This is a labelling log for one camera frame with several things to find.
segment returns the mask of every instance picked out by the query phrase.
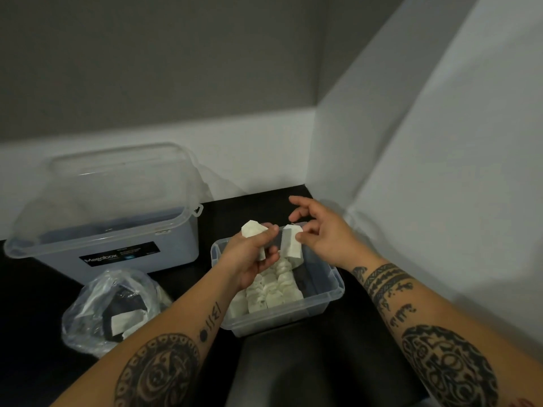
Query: clear lid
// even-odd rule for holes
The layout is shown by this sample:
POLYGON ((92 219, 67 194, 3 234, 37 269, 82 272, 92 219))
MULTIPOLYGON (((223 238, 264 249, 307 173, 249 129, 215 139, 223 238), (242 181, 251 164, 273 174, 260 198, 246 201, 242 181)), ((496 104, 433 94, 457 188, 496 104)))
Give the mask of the clear lid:
POLYGON ((169 230, 202 210, 205 183, 188 150, 175 144, 63 156, 48 167, 50 182, 4 244, 10 257, 169 230))

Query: label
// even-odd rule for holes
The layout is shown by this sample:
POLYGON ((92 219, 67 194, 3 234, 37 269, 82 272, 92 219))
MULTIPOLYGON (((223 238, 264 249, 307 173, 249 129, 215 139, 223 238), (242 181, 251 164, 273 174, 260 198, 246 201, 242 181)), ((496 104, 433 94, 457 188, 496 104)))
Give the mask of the label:
POLYGON ((149 254, 160 253, 155 243, 138 244, 136 246, 118 248, 117 250, 104 251, 103 253, 89 254, 79 257, 91 267, 116 263, 118 261, 132 260, 133 258, 148 256, 149 254))

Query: person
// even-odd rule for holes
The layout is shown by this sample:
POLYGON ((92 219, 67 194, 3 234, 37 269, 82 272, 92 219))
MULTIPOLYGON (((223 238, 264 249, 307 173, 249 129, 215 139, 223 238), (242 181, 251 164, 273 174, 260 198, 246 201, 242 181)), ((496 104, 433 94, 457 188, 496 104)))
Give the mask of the person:
MULTIPOLYGON (((361 244, 336 213, 291 196, 295 222, 312 216, 296 239, 353 274, 426 388, 444 407, 543 406, 543 367, 456 309, 410 274, 361 244)), ((221 259, 164 313, 101 358, 53 404, 178 405, 194 381, 234 295, 279 259, 255 261, 277 225, 236 234, 221 259)))

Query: clear plastic bag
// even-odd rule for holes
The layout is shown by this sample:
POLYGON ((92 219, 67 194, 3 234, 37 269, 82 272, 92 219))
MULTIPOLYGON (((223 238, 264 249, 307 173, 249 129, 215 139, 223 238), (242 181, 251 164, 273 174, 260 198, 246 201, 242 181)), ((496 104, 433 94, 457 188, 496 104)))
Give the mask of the clear plastic bag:
POLYGON ((131 269, 106 270, 83 287, 64 312, 63 342, 76 351, 100 358, 171 304, 168 295, 147 274, 131 269), (124 335, 114 335, 112 319, 128 312, 144 318, 123 331, 124 335))

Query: clear plastic container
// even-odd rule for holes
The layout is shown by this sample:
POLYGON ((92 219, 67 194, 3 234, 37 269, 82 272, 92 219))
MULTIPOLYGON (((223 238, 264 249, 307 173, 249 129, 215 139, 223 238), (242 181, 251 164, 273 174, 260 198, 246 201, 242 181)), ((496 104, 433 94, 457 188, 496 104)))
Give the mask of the clear plastic container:
POLYGON ((18 216, 6 255, 36 257, 81 283, 126 260, 150 272, 197 258, 205 184, 187 150, 96 151, 58 157, 48 168, 51 180, 18 216))
MULTIPOLYGON (((281 235, 282 232, 279 232, 273 241, 274 245, 281 245, 281 235)), ((211 246, 212 266, 221 257, 229 240, 230 238, 221 239, 211 246)), ((304 262, 295 268, 293 273, 303 300, 235 318, 232 318, 228 310, 221 328, 232 330, 236 337, 243 337, 321 314, 330 301, 341 298, 345 292, 345 284, 336 267, 322 261, 307 246, 302 246, 302 252, 304 262)))

